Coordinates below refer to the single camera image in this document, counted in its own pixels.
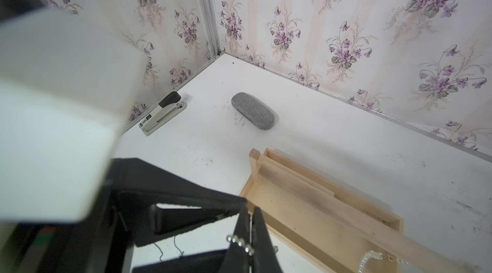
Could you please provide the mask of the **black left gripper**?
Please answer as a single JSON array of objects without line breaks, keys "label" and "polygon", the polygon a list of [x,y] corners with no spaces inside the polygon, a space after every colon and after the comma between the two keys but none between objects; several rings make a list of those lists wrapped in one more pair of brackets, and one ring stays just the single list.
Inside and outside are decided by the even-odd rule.
[{"label": "black left gripper", "polygon": [[130,272],[133,247],[112,197],[119,165],[81,222],[16,225],[1,244],[1,272]]}]

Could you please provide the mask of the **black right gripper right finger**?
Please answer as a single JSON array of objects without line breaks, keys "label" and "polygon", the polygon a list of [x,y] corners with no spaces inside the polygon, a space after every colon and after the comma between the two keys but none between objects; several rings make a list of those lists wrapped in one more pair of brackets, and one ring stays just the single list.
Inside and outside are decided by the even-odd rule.
[{"label": "black right gripper right finger", "polygon": [[254,250],[251,256],[253,273],[283,272],[276,258],[260,207],[255,207],[252,214],[251,244]]}]

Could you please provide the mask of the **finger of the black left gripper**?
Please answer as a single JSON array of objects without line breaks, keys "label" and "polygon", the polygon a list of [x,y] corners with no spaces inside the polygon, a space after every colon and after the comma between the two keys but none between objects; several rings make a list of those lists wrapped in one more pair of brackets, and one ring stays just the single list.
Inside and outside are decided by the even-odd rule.
[{"label": "finger of the black left gripper", "polygon": [[111,200],[137,247],[231,217],[243,197],[201,187],[138,158],[111,164]]},{"label": "finger of the black left gripper", "polygon": [[135,267],[133,273],[219,272],[226,250],[183,256],[169,261]]}]

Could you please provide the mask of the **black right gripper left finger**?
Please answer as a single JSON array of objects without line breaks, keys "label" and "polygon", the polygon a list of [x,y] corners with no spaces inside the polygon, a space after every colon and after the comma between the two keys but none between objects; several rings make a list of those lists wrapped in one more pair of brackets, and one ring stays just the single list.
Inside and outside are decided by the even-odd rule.
[{"label": "black right gripper left finger", "polygon": [[219,269],[223,272],[247,273],[250,271],[251,246],[251,219],[246,206],[243,206],[238,215],[234,232],[229,236],[229,248]]}]

